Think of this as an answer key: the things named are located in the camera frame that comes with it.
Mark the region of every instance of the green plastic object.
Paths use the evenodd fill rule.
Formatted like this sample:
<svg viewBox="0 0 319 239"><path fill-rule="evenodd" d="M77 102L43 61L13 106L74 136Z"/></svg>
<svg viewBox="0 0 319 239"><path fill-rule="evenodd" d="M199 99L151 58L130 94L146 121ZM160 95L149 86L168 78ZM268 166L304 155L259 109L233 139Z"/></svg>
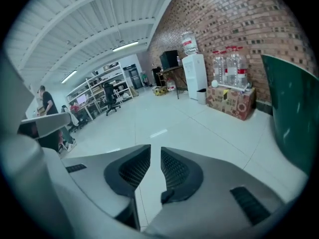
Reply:
<svg viewBox="0 0 319 239"><path fill-rule="evenodd" d="M270 55L262 55L262 60L277 145L291 163L309 175L319 146L319 80L285 60Z"/></svg>

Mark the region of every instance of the white trash bin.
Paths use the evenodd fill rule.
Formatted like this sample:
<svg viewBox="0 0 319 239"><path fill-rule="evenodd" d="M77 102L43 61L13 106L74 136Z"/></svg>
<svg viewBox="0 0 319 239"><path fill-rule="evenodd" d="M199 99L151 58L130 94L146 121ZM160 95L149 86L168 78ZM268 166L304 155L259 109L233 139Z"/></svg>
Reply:
<svg viewBox="0 0 319 239"><path fill-rule="evenodd" d="M200 105L206 104L206 89L201 89L197 91L197 101Z"/></svg>

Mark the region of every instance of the brick wall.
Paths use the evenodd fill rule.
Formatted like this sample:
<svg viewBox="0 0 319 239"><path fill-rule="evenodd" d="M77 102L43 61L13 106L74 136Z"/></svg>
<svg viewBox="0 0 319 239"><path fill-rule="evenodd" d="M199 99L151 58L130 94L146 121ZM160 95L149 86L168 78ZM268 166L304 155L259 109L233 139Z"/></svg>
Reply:
<svg viewBox="0 0 319 239"><path fill-rule="evenodd" d="M209 84L213 80L212 52L231 44L244 46L248 80L256 87L259 100L271 100L260 54L280 57L318 75L306 35L281 0L172 0L149 47L155 67L161 66L164 51L176 49L185 57L180 35L189 30L204 55Z"/></svg>

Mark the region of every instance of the computer monitor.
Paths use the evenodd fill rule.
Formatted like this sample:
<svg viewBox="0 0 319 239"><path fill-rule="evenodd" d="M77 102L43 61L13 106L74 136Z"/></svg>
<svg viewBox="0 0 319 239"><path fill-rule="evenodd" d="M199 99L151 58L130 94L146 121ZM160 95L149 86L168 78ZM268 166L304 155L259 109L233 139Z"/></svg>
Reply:
<svg viewBox="0 0 319 239"><path fill-rule="evenodd" d="M76 99L77 103L80 105L82 103L85 103L86 102L86 96L85 94L79 96L77 99Z"/></svg>

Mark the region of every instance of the black t-shirt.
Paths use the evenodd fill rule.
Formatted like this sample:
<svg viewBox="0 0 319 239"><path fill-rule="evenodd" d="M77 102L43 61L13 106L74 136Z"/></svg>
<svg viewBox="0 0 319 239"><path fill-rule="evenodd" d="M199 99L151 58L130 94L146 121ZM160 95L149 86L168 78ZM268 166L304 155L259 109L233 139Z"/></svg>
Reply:
<svg viewBox="0 0 319 239"><path fill-rule="evenodd" d="M47 115L57 114L58 110L57 110L57 108L55 106L55 103L53 101L52 95L49 92L45 91L43 93L43 95L42 95L43 107L44 107L45 110L48 107L48 105L49 105L48 102L50 100L52 101L53 105L51 106L50 110L48 110Z"/></svg>

